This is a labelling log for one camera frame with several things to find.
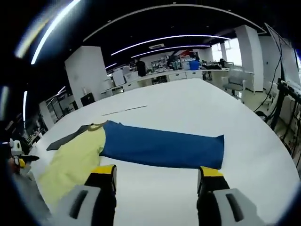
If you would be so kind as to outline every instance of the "person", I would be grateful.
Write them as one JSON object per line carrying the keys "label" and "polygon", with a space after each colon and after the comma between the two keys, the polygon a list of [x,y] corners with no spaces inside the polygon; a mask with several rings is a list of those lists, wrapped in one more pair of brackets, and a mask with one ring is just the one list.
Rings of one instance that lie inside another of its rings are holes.
{"label": "person", "polygon": [[220,59],[220,61],[219,61],[219,65],[221,66],[221,67],[225,67],[225,60],[223,59],[223,58],[221,58]]}
{"label": "person", "polygon": [[146,75],[145,62],[141,61],[139,58],[136,59],[136,70],[138,71],[138,75],[140,77]]}

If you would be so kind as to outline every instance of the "blue fabric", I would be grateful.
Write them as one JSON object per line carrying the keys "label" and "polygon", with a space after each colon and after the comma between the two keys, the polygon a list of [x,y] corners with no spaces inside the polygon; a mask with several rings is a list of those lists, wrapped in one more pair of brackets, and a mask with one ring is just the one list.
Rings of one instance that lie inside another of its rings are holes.
{"label": "blue fabric", "polygon": [[191,134],[124,126],[107,121],[103,126],[106,142],[102,156],[150,166],[220,169],[224,136]]}

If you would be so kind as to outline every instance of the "led light strip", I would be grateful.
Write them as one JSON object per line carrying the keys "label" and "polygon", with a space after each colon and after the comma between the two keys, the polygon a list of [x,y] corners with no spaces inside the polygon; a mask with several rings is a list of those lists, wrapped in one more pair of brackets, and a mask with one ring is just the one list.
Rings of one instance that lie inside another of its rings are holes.
{"label": "led light strip", "polygon": [[55,29],[55,27],[58,25],[58,23],[69,13],[69,11],[77,4],[79,3],[80,0],[74,0],[72,1],[68,6],[66,6],[54,19],[54,21],[51,23],[51,25],[49,26],[49,28],[47,29],[47,31],[45,32],[44,36],[42,37],[34,55],[32,58],[32,65],[36,63],[36,60],[39,56],[39,53],[43,47],[43,45],[46,42],[46,39],[49,37],[49,35],[51,34],[51,32]]}
{"label": "led light strip", "polygon": [[163,37],[163,38],[159,38],[159,39],[152,39],[152,40],[148,40],[148,41],[144,41],[144,42],[140,42],[138,44],[135,44],[135,45],[132,45],[132,46],[129,46],[129,47],[126,47],[126,48],[123,48],[115,53],[112,53],[112,55],[115,55],[117,53],[120,53],[126,49],[129,49],[129,48],[132,48],[132,47],[135,47],[135,46],[139,46],[139,45],[142,45],[142,44],[145,44],[145,43],[149,43],[149,42],[152,42],[152,41],[159,41],[159,40],[164,40],[164,39],[173,39],[173,38],[182,38],[182,37],[206,37],[206,38],[218,38],[218,39],[225,39],[225,40],[231,40],[229,38],[225,38],[225,37],[222,37],[222,36],[216,36],[216,35],[206,35],[206,34],[185,34],[185,35],[175,35],[175,36],[168,36],[168,37]]}
{"label": "led light strip", "polygon": [[175,46],[175,47],[169,47],[169,48],[161,48],[161,49],[157,49],[157,50],[153,50],[150,52],[146,52],[146,53],[142,53],[142,54],[138,54],[136,56],[132,56],[131,58],[135,58],[135,57],[139,57],[148,53],[153,53],[153,52],[157,52],[157,51],[161,51],[161,50],[166,50],[166,49],[172,49],[172,48],[186,48],[186,47],[210,47],[208,45],[195,45],[195,46]]}
{"label": "led light strip", "polygon": [[114,63],[114,64],[112,64],[112,65],[110,65],[110,66],[107,66],[105,69],[108,69],[109,67],[112,67],[112,66],[114,66],[114,65],[116,65],[117,63]]}
{"label": "led light strip", "polygon": [[27,97],[27,91],[24,92],[23,96],[23,122],[25,123],[25,111],[26,111],[26,97]]}

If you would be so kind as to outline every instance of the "white pillar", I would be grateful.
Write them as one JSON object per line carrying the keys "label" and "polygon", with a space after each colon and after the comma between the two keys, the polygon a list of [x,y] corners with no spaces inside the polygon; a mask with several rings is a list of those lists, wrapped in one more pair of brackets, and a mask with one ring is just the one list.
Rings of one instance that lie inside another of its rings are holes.
{"label": "white pillar", "polygon": [[49,130],[55,125],[55,123],[53,122],[53,120],[51,118],[51,114],[48,110],[46,101],[41,102],[39,104],[39,107],[40,107],[40,113],[42,115],[43,121]]}
{"label": "white pillar", "polygon": [[95,101],[101,99],[103,81],[107,72],[100,47],[81,46],[66,61],[66,71],[74,100],[79,108],[83,105],[81,98],[92,93]]}
{"label": "white pillar", "polygon": [[243,25],[235,29],[241,53],[242,66],[248,72],[254,72],[254,89],[263,91],[263,60],[257,31]]}
{"label": "white pillar", "polygon": [[226,47],[225,42],[221,43],[221,50],[222,50],[222,58],[227,61],[227,54],[226,54]]}

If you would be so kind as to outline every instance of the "office chair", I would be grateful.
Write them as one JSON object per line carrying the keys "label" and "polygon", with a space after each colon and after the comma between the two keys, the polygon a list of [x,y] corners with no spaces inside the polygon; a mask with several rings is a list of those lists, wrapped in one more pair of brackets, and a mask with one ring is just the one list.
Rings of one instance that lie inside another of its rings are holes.
{"label": "office chair", "polygon": [[222,86],[232,90],[232,96],[243,101],[243,91],[246,89],[246,73],[243,67],[232,65],[228,77],[222,77]]}

